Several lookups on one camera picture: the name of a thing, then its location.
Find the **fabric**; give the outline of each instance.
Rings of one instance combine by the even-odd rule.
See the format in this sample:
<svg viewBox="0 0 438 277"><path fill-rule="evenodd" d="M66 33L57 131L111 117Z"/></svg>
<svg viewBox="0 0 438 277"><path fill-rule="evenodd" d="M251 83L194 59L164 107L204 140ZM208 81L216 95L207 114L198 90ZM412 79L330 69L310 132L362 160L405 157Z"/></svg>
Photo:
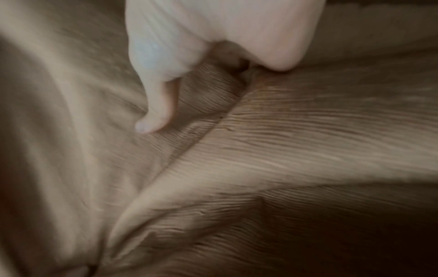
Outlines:
<svg viewBox="0 0 438 277"><path fill-rule="evenodd" d="M289 73L218 50L150 136L123 6L0 0L0 276L434 273L437 5L330 5Z"/></svg>

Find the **skin crease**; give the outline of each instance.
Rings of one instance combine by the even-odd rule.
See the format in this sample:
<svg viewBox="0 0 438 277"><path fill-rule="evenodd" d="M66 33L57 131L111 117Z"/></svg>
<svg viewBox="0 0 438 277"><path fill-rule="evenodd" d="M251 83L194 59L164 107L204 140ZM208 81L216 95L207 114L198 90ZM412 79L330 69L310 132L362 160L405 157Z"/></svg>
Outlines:
<svg viewBox="0 0 438 277"><path fill-rule="evenodd" d="M127 0L129 57L148 98L139 133L165 127L176 113L178 81L221 41L253 63L292 69L315 33L325 0Z"/></svg>

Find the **wrinkled fabric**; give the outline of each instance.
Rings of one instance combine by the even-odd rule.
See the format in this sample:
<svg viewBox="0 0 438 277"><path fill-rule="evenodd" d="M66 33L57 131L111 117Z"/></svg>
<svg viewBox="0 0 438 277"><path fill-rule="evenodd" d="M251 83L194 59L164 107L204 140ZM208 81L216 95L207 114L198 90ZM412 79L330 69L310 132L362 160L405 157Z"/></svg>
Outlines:
<svg viewBox="0 0 438 277"><path fill-rule="evenodd" d="M150 136L123 6L0 0L0 276L434 272L437 6L329 6L285 74L222 49Z"/></svg>

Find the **hand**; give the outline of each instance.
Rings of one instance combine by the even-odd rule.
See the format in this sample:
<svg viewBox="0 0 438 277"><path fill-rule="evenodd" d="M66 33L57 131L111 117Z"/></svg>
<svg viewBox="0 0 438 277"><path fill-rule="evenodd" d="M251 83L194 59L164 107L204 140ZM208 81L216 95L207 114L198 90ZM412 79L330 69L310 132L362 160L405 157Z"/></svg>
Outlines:
<svg viewBox="0 0 438 277"><path fill-rule="evenodd" d="M257 64L286 71L304 56L325 0L127 0L130 61L148 97L140 133L165 127L178 104L178 79L217 42L230 41Z"/></svg>

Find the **pale skin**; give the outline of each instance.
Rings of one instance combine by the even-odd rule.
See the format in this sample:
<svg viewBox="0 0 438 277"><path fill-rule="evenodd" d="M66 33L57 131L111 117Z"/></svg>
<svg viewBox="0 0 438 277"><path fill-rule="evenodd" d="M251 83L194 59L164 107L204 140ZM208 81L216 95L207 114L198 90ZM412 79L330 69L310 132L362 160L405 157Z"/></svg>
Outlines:
<svg viewBox="0 0 438 277"><path fill-rule="evenodd" d="M237 43L252 62L287 71L303 58L325 0L127 0L130 61L148 98L139 133L161 130L178 105L178 80L216 43Z"/></svg>

